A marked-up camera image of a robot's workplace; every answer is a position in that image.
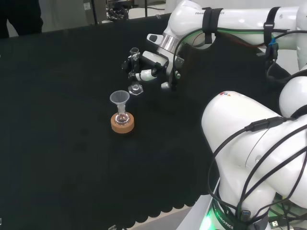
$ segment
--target green light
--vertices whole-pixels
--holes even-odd
[[[209,230],[211,229],[210,227],[211,227],[211,219],[210,219],[210,216],[207,215],[202,220],[200,230]]]

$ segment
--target wall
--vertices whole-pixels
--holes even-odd
[[[167,0],[165,12],[171,12],[181,0]],[[274,6],[299,6],[307,0],[193,0],[202,7],[224,9],[252,9],[272,8]],[[293,74],[298,72],[297,56],[295,50],[280,50],[277,64]]]

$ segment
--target small glass object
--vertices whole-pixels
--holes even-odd
[[[143,92],[143,87],[142,85],[139,85],[138,83],[134,83],[128,87],[128,90],[130,94],[139,95]]]
[[[126,102],[130,95],[127,91],[119,90],[115,91],[110,96],[110,101],[117,105],[118,113],[115,116],[115,122],[119,125],[125,125],[129,122],[130,117],[126,113]]]

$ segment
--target cable strap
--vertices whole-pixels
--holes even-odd
[[[280,6],[276,6],[270,9],[268,17],[267,17],[267,21],[263,24],[263,29],[264,29],[263,37],[264,37],[264,44],[266,46],[268,46],[272,40],[272,32],[275,26],[274,20],[275,20],[275,16],[279,8]]]
[[[212,44],[212,34],[217,33],[217,25],[219,22],[222,8],[211,9],[204,8],[205,12],[202,18],[202,31],[205,33],[205,44]]]

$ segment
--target white floor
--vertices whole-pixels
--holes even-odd
[[[149,6],[158,9],[165,9],[165,4]],[[164,10],[147,9],[148,16],[155,16],[157,14],[164,14]],[[134,8],[129,10],[129,19],[145,17],[144,8]]]

